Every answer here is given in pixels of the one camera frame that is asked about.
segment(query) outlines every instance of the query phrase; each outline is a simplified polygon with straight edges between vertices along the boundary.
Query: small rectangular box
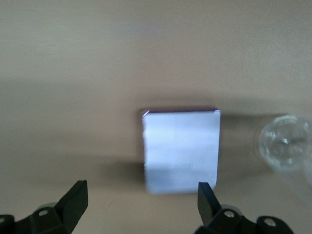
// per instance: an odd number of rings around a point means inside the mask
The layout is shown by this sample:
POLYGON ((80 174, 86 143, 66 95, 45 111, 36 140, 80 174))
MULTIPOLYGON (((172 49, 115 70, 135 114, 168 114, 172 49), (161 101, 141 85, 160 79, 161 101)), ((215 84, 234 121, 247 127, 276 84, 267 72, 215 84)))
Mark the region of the small rectangular box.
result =
POLYGON ((152 109, 143 113, 145 181, 152 194, 197 192, 217 181, 221 112, 152 109))

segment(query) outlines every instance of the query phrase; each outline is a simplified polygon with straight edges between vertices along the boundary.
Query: metal screw head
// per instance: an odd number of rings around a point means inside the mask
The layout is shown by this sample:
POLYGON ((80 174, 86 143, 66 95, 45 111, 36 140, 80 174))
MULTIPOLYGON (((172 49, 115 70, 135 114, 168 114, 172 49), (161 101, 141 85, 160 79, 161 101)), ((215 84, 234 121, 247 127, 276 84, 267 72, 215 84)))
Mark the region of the metal screw head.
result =
POLYGON ((44 215, 46 215, 47 213, 48 213, 47 210, 42 210, 42 211, 40 211, 40 212, 38 213, 38 216, 44 216, 44 215))
POLYGON ((276 227, 276 223, 275 223, 275 221, 274 221, 273 219, 266 218, 266 219, 264 220, 264 222, 265 222, 267 225, 271 226, 271 227, 276 227))
POLYGON ((225 211, 224 214, 227 218, 234 218, 235 217, 235 215, 232 211, 225 211))

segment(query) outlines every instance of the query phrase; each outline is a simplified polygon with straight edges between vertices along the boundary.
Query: clear glass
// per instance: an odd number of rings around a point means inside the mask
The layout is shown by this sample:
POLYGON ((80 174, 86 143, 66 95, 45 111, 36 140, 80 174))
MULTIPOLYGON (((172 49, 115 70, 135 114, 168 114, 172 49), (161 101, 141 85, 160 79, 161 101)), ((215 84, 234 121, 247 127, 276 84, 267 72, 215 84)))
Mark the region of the clear glass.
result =
POLYGON ((263 159, 312 205, 312 121, 295 115, 280 116, 260 133, 263 159))

